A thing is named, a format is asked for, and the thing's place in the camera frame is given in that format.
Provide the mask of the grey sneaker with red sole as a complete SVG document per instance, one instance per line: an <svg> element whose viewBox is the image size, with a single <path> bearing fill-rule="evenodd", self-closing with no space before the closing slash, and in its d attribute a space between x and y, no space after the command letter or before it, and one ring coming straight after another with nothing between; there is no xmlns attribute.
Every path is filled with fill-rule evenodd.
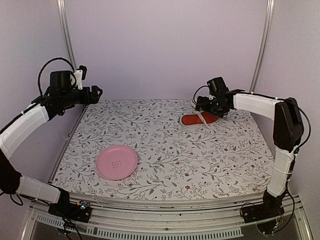
<svg viewBox="0 0 320 240"><path fill-rule="evenodd" d="M193 114L185 114L180 118L180 123L183 126L194 126L194 125L209 125L217 122L220 118L218 116L212 115L208 112L197 111Z"/></svg>

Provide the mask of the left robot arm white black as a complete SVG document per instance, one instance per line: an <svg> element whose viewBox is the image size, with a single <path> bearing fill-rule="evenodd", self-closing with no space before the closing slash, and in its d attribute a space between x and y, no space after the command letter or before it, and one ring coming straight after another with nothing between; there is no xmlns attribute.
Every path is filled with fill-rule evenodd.
<svg viewBox="0 0 320 240"><path fill-rule="evenodd" d="M27 177L14 169L10 158L39 127L76 105L97 104L102 89L84 87L85 71L53 71L45 94L31 102L0 131L0 190L10 196L31 198L49 205L48 213L65 220L88 223L92 208L83 201L72 203L68 191Z"/></svg>

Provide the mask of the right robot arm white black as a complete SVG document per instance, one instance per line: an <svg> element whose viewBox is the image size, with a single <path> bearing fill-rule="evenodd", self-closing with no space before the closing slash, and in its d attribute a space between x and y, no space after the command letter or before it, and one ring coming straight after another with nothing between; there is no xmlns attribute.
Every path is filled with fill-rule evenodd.
<svg viewBox="0 0 320 240"><path fill-rule="evenodd" d="M282 201L288 195L288 183L293 174L296 156L306 143L302 140L305 112L295 98L278 98L241 89L229 90L222 77L207 81L208 96L192 97L195 110L219 118L230 110L247 111L273 121L274 166L270 181L263 193L262 203L244 204L240 215L245 223L257 222L277 216L285 211Z"/></svg>

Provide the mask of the floral patterned table mat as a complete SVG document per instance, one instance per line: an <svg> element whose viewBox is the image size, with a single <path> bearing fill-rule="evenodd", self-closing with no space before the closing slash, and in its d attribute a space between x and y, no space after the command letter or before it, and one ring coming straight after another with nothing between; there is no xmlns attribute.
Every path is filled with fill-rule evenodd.
<svg viewBox="0 0 320 240"><path fill-rule="evenodd" d="M183 126L193 114L189 100L105 100L90 105L53 177L68 192L150 200L204 200L263 192L274 159L255 120L246 111L205 125ZM98 175L105 149L125 145L138 157L122 180Z"/></svg>

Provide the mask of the pink plastic plate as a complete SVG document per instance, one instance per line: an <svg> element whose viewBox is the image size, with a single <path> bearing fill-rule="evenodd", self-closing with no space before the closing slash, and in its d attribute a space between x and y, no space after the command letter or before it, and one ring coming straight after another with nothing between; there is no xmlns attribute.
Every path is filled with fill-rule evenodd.
<svg viewBox="0 0 320 240"><path fill-rule="evenodd" d="M104 149L96 159L98 174L112 181L131 175L138 165L136 152L125 145L114 145Z"/></svg>

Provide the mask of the left aluminium frame post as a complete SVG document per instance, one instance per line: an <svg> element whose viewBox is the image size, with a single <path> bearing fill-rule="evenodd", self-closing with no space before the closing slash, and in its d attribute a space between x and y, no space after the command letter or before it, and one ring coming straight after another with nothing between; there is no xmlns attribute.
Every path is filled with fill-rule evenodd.
<svg viewBox="0 0 320 240"><path fill-rule="evenodd" d="M63 36L65 48L66 48L67 57L70 63L72 64L72 66L76 69L77 64L76 64L76 59L75 59L74 50L72 46L65 1L56 0L56 3L57 3L57 11L58 11L58 16L59 16L59 21L60 21L60 26L62 30L62 36Z"/></svg>

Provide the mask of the aluminium frame post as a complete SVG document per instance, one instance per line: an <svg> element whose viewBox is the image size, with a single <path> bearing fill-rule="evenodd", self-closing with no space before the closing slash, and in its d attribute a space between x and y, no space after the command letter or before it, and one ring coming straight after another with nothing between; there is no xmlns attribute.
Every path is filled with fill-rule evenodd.
<svg viewBox="0 0 320 240"><path fill-rule="evenodd" d="M72 64L72 66L76 69L77 64L76 64L76 59L75 59L74 50L72 46L65 1L56 0L56 3L57 3L57 11L58 11L58 16L59 16L59 21L60 21L60 26L62 30L62 36L63 36L65 48L66 48L67 57L70 63Z"/></svg>
<svg viewBox="0 0 320 240"><path fill-rule="evenodd" d="M252 80L249 87L250 92L255 92L258 86L261 70L263 67L263 61L268 45L269 35L272 27L274 7L275 1L267 0L259 51L252 75Z"/></svg>

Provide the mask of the right aluminium frame post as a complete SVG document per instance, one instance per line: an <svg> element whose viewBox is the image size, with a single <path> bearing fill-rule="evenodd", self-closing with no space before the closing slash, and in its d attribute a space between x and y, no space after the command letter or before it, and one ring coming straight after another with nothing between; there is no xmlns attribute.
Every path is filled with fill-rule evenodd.
<svg viewBox="0 0 320 240"><path fill-rule="evenodd" d="M274 7L275 1L267 0L259 51L252 75L252 80L249 87L250 92L255 92L258 86L261 70L263 67L263 61L268 45L269 35L272 27Z"/></svg>

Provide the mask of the aluminium front rail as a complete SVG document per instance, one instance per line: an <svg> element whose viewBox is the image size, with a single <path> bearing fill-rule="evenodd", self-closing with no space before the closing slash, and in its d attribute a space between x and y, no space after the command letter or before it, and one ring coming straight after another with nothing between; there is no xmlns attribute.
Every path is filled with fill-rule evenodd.
<svg viewBox="0 0 320 240"><path fill-rule="evenodd" d="M262 202L261 194L202 200L134 200L73 193L71 201L89 202L87 223L64 227L44 203L27 210L21 239L31 240L312 240L298 195L285 197L276 232L267 234L273 218L245 222L240 212Z"/></svg>

